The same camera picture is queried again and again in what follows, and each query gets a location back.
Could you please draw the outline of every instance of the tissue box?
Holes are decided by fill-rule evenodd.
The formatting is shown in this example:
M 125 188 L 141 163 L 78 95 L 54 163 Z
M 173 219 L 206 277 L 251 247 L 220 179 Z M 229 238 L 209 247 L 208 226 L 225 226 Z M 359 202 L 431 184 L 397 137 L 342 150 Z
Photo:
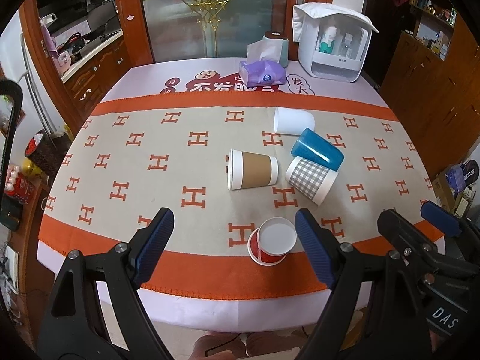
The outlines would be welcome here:
M 285 69 L 275 61 L 240 62 L 240 77 L 251 88 L 255 86 L 281 85 L 287 82 Z

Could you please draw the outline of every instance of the blue plastic cup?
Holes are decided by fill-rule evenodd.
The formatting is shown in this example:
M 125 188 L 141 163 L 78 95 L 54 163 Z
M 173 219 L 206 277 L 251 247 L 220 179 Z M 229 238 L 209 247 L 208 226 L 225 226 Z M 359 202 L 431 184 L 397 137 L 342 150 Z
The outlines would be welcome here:
M 303 157 L 318 165 L 337 171 L 344 155 L 327 140 L 306 128 L 292 147 L 292 156 Z

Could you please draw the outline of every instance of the white refrigerator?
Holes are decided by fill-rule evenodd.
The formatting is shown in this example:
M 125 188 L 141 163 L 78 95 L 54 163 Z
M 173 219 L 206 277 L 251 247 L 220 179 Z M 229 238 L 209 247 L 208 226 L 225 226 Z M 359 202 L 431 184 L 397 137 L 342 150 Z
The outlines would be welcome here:
M 10 157 L 10 162 L 18 165 L 21 165 L 23 162 L 25 148 L 30 139 L 35 133 L 44 128 L 39 114 L 43 114 L 43 117 L 48 119 L 51 127 L 55 131 L 64 131 L 63 126 L 65 125 L 65 122 L 52 103 L 51 98 L 47 94 L 38 76 L 26 45 L 22 50 L 21 34 L 22 26 L 20 24 L 20 16 L 18 12 L 16 12 L 0 36 L 0 65 L 2 66 L 5 76 L 8 79 L 18 82 L 23 90 L 22 109 L 25 112 L 25 117 L 15 132 Z M 27 63 L 25 58 L 28 59 L 29 77 L 37 88 L 36 96 L 39 98 L 39 102 L 34 102 L 35 91 L 30 91 L 27 85 L 28 77 L 25 75 Z M 4 143 L 5 138 L 0 134 L 0 150 L 3 150 Z

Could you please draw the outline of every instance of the floor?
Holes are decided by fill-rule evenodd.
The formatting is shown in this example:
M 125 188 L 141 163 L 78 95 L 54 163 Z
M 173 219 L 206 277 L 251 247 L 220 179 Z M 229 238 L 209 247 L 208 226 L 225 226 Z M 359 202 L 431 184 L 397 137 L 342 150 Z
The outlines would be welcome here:
M 101 305 L 112 343 L 128 349 L 112 306 L 105 302 L 102 302 Z M 187 329 L 161 322 L 153 322 L 153 325 L 175 360 L 187 360 L 194 348 L 195 341 L 205 334 L 203 330 Z

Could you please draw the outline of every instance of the tissue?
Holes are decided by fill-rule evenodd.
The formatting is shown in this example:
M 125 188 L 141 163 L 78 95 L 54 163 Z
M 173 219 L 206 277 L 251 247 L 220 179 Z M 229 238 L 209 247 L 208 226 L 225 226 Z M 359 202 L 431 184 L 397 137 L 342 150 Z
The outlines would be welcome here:
M 287 82 L 285 69 L 278 63 L 281 39 L 264 39 L 247 46 L 247 60 L 240 62 L 240 77 L 247 87 L 281 85 Z

